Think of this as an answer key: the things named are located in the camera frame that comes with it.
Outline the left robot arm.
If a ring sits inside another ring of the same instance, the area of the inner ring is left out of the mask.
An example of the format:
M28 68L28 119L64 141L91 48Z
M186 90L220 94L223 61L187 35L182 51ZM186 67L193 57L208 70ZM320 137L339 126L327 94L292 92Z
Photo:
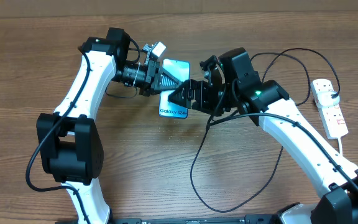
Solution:
M40 155L44 172L58 182L56 188L70 194L76 223L114 223L99 182L104 150L95 122L108 85L122 83L150 96L182 83L159 63L166 49L163 43L135 47L146 54L144 64L127 59L133 43L121 28L109 28L105 38L89 37L79 47L80 69L64 100L52 114L42 113L37 119L39 145L27 165L27 185L38 190L30 181L30 168Z

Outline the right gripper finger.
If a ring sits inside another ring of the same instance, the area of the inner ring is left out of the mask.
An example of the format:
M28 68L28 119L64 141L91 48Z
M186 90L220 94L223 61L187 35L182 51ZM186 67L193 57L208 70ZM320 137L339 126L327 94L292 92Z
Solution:
M190 95L181 94L181 93L171 93L168 96L168 100L171 103L174 103L178 106L182 106L184 108L191 109L192 108L192 100L194 99L194 94Z
M183 82L183 84L174 90L172 93L181 93L190 95L191 93L194 94L195 89L195 81L193 79L189 79Z

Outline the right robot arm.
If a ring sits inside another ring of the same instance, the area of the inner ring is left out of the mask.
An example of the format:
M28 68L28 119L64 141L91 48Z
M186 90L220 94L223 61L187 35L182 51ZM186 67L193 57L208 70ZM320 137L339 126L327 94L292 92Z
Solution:
M319 202L295 203L268 223L358 223L358 166L302 116L276 81L263 82L243 48L201 62L203 81L187 80L169 101L209 115L208 126L248 117L275 138L310 179Z

